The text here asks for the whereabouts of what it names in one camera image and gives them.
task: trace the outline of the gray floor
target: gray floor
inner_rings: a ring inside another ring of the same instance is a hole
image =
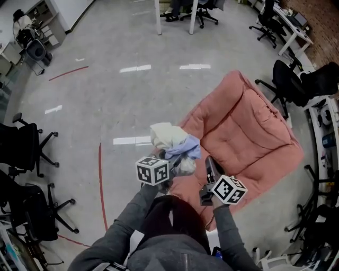
[[[138,12],[149,12],[133,15]],[[271,80],[274,62],[282,44],[273,49],[268,40],[257,41],[258,33],[249,30],[257,13],[234,0],[226,0],[225,10],[213,11],[219,25],[206,22],[188,34],[189,21],[165,23],[163,34],[155,29],[153,1],[97,0],[57,48],[54,60],[44,75],[31,75],[22,95],[13,95],[11,109],[19,105],[27,122],[44,130],[58,131],[45,147],[45,153],[60,162],[54,168],[42,162],[44,179],[35,172],[21,181],[55,183],[59,203],[74,198],[75,206],[62,212],[67,221],[80,229],[79,234],[59,226],[59,234],[91,245],[104,235],[102,219],[98,149],[102,144],[102,179],[108,224],[111,224],[139,189],[134,163],[147,155],[151,146],[114,146],[113,138],[149,135],[157,122],[178,123],[187,112],[212,91],[223,76],[239,69],[250,80]],[[306,67],[310,62],[305,56]],[[188,64],[209,64],[210,69],[180,70]],[[49,79],[82,66],[89,68]],[[151,70],[119,73],[122,68],[151,65]],[[273,94],[260,87],[268,98]],[[62,105],[62,110],[45,110]],[[289,244],[285,225],[297,219],[296,204],[303,203],[311,182],[303,165],[314,164],[312,130],[306,114],[289,105],[293,130],[301,143],[305,159],[269,192],[235,214],[248,249],[260,246],[279,254]],[[7,123],[11,116],[6,116]],[[84,249],[65,239],[44,245],[58,254],[65,264],[51,270],[66,270],[71,260]],[[46,253],[51,261],[53,254]]]

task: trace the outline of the pink cushion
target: pink cushion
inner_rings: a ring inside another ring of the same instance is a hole
[[[200,206],[199,190],[206,183],[205,158],[211,155],[226,174],[236,175],[248,188],[238,210],[293,171],[302,149],[279,111],[243,77],[232,71],[184,119],[181,127],[201,139],[202,159],[194,175],[177,177],[171,194],[189,202],[205,223],[211,207]]]

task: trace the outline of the sleeve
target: sleeve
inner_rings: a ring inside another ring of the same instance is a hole
[[[244,247],[229,207],[214,209],[223,260],[234,270],[260,271]]]
[[[130,237],[138,230],[158,193],[157,186],[144,185],[109,227],[104,237],[81,252],[68,271],[90,271],[103,263],[123,264],[129,252]]]

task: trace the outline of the table leg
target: table leg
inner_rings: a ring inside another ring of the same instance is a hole
[[[158,35],[161,35],[159,0],[154,0],[154,5],[155,5],[155,16],[157,20],[157,32],[158,32]]]
[[[256,2],[258,2],[258,0],[253,0],[253,4],[251,5],[251,7],[254,7]]]
[[[311,44],[310,42],[306,42],[305,45],[302,48],[300,48],[296,53],[296,58],[300,57],[302,52],[304,52],[307,49],[307,47],[309,47],[310,44]]]
[[[194,31],[195,16],[197,15],[197,8],[198,8],[198,0],[194,0],[193,1],[193,6],[192,6],[192,17],[191,17],[191,25],[190,25],[190,34],[193,34],[193,31]]]
[[[293,33],[293,35],[290,37],[290,39],[285,43],[285,45],[283,46],[283,48],[281,48],[281,50],[279,51],[278,55],[282,56],[282,54],[287,50],[287,48],[291,45],[291,43],[293,42],[293,40],[296,39],[297,34]]]

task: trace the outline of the person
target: person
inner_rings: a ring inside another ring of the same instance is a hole
[[[198,3],[204,5],[208,0],[198,0]],[[182,6],[189,6],[193,4],[193,0],[171,0],[169,8],[160,17],[166,17],[166,22],[174,22],[179,20],[179,11]]]
[[[130,271],[260,271],[244,248],[228,205],[212,198],[222,259],[211,256],[200,216],[185,201],[156,197],[157,186],[144,185],[104,237],[81,252],[68,271],[124,270],[131,235],[144,233],[127,260]]]
[[[13,13],[13,34],[15,39],[19,35],[20,30],[24,29],[30,30],[32,36],[34,36],[34,29],[32,26],[32,20],[25,15],[22,10],[17,10]]]

